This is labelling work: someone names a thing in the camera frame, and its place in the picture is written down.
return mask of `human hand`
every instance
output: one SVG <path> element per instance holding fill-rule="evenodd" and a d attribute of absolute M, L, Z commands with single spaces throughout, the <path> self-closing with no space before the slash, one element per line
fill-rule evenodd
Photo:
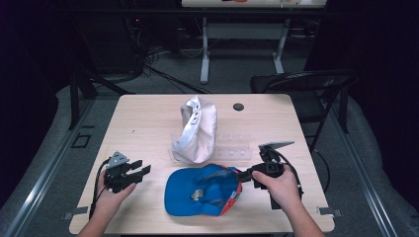
<path fill-rule="evenodd" d="M 284 165 L 284 173 L 278 178 L 269 177 L 259 171 L 253 171 L 253 178 L 265 185 L 272 198 L 287 212 L 293 206 L 301 205 L 295 176 L 288 165 Z"/>
<path fill-rule="evenodd" d="M 123 201 L 133 192 L 136 184 L 130 184 L 126 189 L 114 194 L 105 187 L 105 173 L 102 171 L 98 182 L 98 199 L 93 216 L 100 216 L 102 221 L 109 222 L 117 214 Z"/>

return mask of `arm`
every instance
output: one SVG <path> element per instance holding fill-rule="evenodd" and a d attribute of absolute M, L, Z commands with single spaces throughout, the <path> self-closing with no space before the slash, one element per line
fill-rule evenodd
<path fill-rule="evenodd" d="M 102 172 L 99 183 L 98 183 L 98 200 L 96 202 L 95 212 L 93 212 L 92 218 L 83 227 L 78 236 L 102 236 L 107 228 L 109 222 L 114 218 L 120 209 L 123 201 L 128 197 L 135 189 L 135 184 L 130 184 L 126 189 L 114 194 L 107 189 L 104 185 L 105 171 Z"/>
<path fill-rule="evenodd" d="M 282 207 L 295 237 L 324 236 L 299 199 L 295 176 L 288 165 L 285 165 L 284 173 L 276 179 L 258 171 L 252 172 L 252 176 L 268 188 L 274 200 Z"/>

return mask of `chair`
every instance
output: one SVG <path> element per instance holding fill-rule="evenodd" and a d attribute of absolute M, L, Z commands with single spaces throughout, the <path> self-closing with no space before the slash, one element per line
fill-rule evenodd
<path fill-rule="evenodd" d="M 314 134 L 305 135 L 305 138 L 312 138 L 308 144 L 311 153 L 337 95 L 341 92 L 345 96 L 341 100 L 346 103 L 347 88 L 357 81 L 353 70 L 302 71 L 253 76 L 250 88 L 253 94 L 288 94 L 300 123 L 318 123 Z"/>

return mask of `chair backrest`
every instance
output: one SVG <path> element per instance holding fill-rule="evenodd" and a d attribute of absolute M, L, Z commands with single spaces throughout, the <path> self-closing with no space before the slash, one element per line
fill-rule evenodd
<path fill-rule="evenodd" d="M 265 94 L 269 91 L 327 90 L 335 97 L 340 90 L 355 84 L 358 76 L 354 70 L 302 71 L 267 76 L 254 76 L 250 81 L 251 92 Z"/>

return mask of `blue cap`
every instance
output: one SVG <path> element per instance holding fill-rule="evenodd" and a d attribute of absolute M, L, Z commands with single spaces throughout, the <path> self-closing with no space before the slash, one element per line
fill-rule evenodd
<path fill-rule="evenodd" d="M 241 194 L 237 173 L 234 167 L 216 164 L 175 171 L 166 185 L 166 211 L 175 216 L 223 215 Z"/>

